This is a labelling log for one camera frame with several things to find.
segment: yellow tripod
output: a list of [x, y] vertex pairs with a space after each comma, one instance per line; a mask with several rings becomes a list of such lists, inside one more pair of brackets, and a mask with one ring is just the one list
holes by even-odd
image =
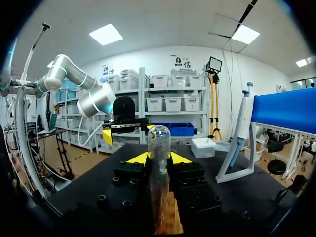
[[[218, 135], [222, 140], [222, 134], [219, 130], [219, 95], [218, 95], [218, 82], [219, 78], [218, 75], [215, 74], [215, 79], [213, 78], [213, 74], [209, 74], [210, 76], [210, 86], [211, 86], [211, 131], [210, 131], [210, 138], [215, 137], [215, 141], [217, 141]], [[214, 118], [214, 87], [215, 87], [215, 95], [216, 95], [216, 117]]]

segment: chair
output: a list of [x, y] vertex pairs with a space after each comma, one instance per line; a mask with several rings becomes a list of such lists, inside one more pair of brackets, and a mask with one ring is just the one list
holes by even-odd
[[[283, 150], [283, 148], [284, 148], [284, 144], [282, 142], [279, 142], [279, 141], [271, 142], [268, 145], [268, 153], [280, 152]], [[286, 171], [286, 164], [283, 161], [276, 158], [277, 158], [277, 154], [276, 154], [275, 159], [268, 163], [269, 174], [282, 175]]]

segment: white storage box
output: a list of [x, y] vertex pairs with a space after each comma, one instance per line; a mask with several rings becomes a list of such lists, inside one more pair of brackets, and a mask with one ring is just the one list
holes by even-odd
[[64, 142], [68, 142], [68, 132], [63, 132], [61, 134], [61, 136], [62, 136]]
[[200, 97], [184, 97], [185, 111], [199, 111], [200, 110]]
[[[246, 157], [247, 159], [250, 159], [250, 152], [251, 152], [250, 147], [245, 147], [245, 157]], [[255, 156], [254, 156], [255, 162], [257, 162], [258, 160], [260, 160], [260, 157], [261, 157], [262, 153], [263, 153], [263, 149], [260, 150], [260, 151], [256, 151], [256, 152], [255, 152]]]
[[125, 69], [125, 70], [121, 71], [120, 74], [121, 74], [122, 77], [125, 77], [125, 76], [133, 76], [133, 77], [139, 79], [139, 73], [136, 72], [136, 71], [133, 70], [133, 69]]
[[189, 78], [189, 82], [190, 82], [190, 86], [191, 87], [203, 87], [204, 83], [203, 83], [203, 79], [204, 76], [203, 75], [188, 75]]
[[124, 145], [125, 145], [124, 142], [113, 142], [112, 150], [117, 151], [119, 148], [121, 148]]
[[108, 76], [108, 84], [110, 85], [110, 87], [112, 88], [114, 92], [120, 90], [120, 85], [119, 85], [120, 80], [121, 80], [120, 75]]
[[171, 80], [173, 87], [186, 87], [186, 75], [172, 75]]
[[135, 112], [138, 112], [138, 100], [134, 100], [134, 103], [135, 103]]
[[191, 139], [191, 151], [197, 159], [215, 156], [216, 143], [210, 138]]
[[181, 97], [169, 97], [165, 98], [166, 111], [167, 112], [179, 112], [181, 111]]
[[60, 119], [60, 120], [59, 120], [59, 126], [65, 127], [65, 125], [66, 125], [65, 120], [64, 120], [64, 119]]
[[72, 132], [69, 134], [69, 138], [71, 142], [78, 143], [78, 133], [77, 132]]
[[77, 105], [67, 105], [67, 113], [68, 114], [78, 114], [79, 110]]
[[106, 150], [112, 149], [112, 147], [109, 144], [107, 144], [103, 139], [100, 139], [100, 145], [101, 145], [101, 148], [103, 149], [106, 149]]
[[80, 143], [85, 143], [88, 140], [88, 134], [81, 132], [79, 136]]
[[162, 111], [162, 97], [159, 98], [146, 98], [147, 108], [149, 112], [160, 112]]
[[60, 106], [59, 107], [59, 113], [60, 114], [66, 114], [65, 106]]
[[121, 91], [138, 89], [138, 78], [131, 75], [125, 76], [122, 77], [119, 84]]
[[77, 128], [80, 125], [80, 119], [67, 119], [68, 128]]
[[154, 88], [168, 87], [169, 75], [155, 75], [152, 76], [152, 83]]

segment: glass vial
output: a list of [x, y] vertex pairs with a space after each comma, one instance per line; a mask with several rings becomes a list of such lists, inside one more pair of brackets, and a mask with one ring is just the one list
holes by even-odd
[[151, 159], [151, 199], [156, 234], [163, 234], [162, 226], [168, 205], [169, 176], [167, 159], [170, 158], [171, 135], [167, 127], [156, 125], [148, 132], [148, 158]]

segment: white tube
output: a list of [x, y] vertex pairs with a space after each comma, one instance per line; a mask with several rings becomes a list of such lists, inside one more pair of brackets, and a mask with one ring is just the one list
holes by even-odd
[[78, 128], [78, 144], [80, 146], [85, 146], [87, 145], [87, 143], [91, 140], [91, 138], [95, 135], [95, 133], [102, 127], [103, 124], [100, 124], [93, 132], [92, 134], [88, 137], [88, 139], [86, 140], [85, 143], [81, 144], [80, 143], [80, 129], [81, 129], [81, 125], [82, 125], [82, 120], [83, 120], [83, 117], [81, 117], [81, 120], [80, 120], [80, 124], [79, 124], [79, 128]]
[[39, 190], [40, 194], [46, 198], [47, 197], [47, 194], [46, 194], [46, 190], [44, 188], [44, 186], [42, 185], [36, 171], [35, 171], [35, 167], [32, 163], [32, 158], [31, 158], [31, 155], [30, 155], [30, 151], [28, 149], [28, 146], [27, 146], [27, 137], [26, 137], [26, 134], [25, 134], [25, 128], [24, 128], [24, 116], [23, 116], [23, 104], [24, 104], [24, 91], [22, 89], [22, 92], [19, 93], [17, 95], [17, 112], [19, 114], [19, 116], [16, 117], [16, 127], [17, 127], [17, 135], [18, 135], [18, 139], [19, 139], [19, 144], [20, 144], [20, 148], [21, 148], [21, 153], [23, 154], [23, 157], [24, 157], [24, 162], [25, 162], [25, 165], [27, 167], [27, 170], [30, 174], [30, 177], [32, 178], [35, 186], [37, 187], [37, 189]]
[[32, 55], [33, 55], [34, 51], [31, 49], [30, 53], [29, 53], [29, 56], [26, 60], [26, 63], [24, 65], [24, 70], [23, 70], [23, 73], [22, 73], [22, 76], [21, 76], [21, 80], [26, 80], [26, 77], [27, 77], [27, 71], [28, 71], [28, 68], [29, 68], [29, 64], [30, 64], [30, 61], [31, 61], [31, 58], [32, 58]]

